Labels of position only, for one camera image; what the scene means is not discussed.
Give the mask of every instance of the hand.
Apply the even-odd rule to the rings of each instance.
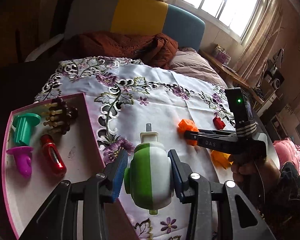
[[[233,180],[237,185],[240,185],[244,182],[244,175],[258,173],[256,166],[260,172],[263,185],[265,187],[265,193],[278,184],[281,174],[278,168],[275,166],[273,160],[270,158],[266,158],[265,160],[255,160],[256,166],[253,161],[240,166],[235,160],[235,155],[231,155],[229,160],[233,161],[231,165],[231,171],[233,172]]]

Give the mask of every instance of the headboard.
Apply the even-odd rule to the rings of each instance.
[[[179,47],[198,51],[205,23],[193,14],[157,0],[74,0],[65,28],[65,40],[84,32],[121,34],[164,33]]]

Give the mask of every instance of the wooden desk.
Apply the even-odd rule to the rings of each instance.
[[[258,103],[260,103],[260,104],[264,103],[263,100],[260,97],[258,97],[258,95],[255,93],[255,91],[252,89],[252,87],[250,87],[247,84],[247,82],[242,77],[240,77],[238,74],[223,67],[223,65],[220,61],[218,61],[217,59],[215,59],[213,56],[209,55],[208,53],[202,51],[201,49],[199,49],[199,55],[201,57],[205,58],[206,60],[208,60],[213,66],[215,66],[221,72],[221,75],[222,74],[225,75],[226,78],[230,78],[233,82],[237,83],[239,86],[247,89]]]

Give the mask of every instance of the window frame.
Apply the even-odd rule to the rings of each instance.
[[[250,29],[250,27],[252,26],[252,23],[255,21],[255,17],[257,15],[257,11],[259,11],[260,6],[262,4],[262,0],[257,0],[257,3],[253,9],[253,12],[251,14],[251,17],[242,33],[242,36],[237,35],[234,31],[232,31],[228,26],[226,26],[223,22],[221,22],[219,20],[221,13],[226,5],[225,1],[223,4],[220,5],[220,8],[217,12],[217,16],[214,17],[211,14],[207,13],[206,11],[202,10],[201,7],[204,3],[204,0],[201,0],[200,5],[198,8],[194,7],[194,5],[184,1],[184,0],[175,0],[174,1],[174,5],[177,7],[180,7],[182,9],[185,9],[191,13],[193,13],[194,15],[196,15],[197,17],[199,17],[202,20],[207,20],[211,23],[213,23],[215,26],[217,26],[218,28],[220,28],[221,30],[223,30],[225,33],[227,33],[228,35],[230,35],[234,40],[236,40],[238,43],[243,43],[243,41],[246,39],[246,35],[248,33],[248,30]]]

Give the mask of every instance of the white embroidered tablecloth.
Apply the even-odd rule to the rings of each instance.
[[[223,87],[152,68],[140,60],[90,57],[61,62],[35,101],[79,92],[85,93],[105,163],[114,160],[120,147],[130,154],[130,163],[133,150],[140,143],[140,133],[146,130],[146,123],[151,123],[167,151],[175,149],[180,160],[194,172],[218,181],[208,151],[187,145],[178,135],[177,125],[181,119],[192,119],[199,129],[215,129],[212,119],[218,113],[226,124],[225,130],[234,130]],[[119,199],[140,238],[185,239],[190,204],[181,204],[174,195],[170,205],[152,216],[134,204],[124,185]],[[216,231],[214,203],[213,214]]]

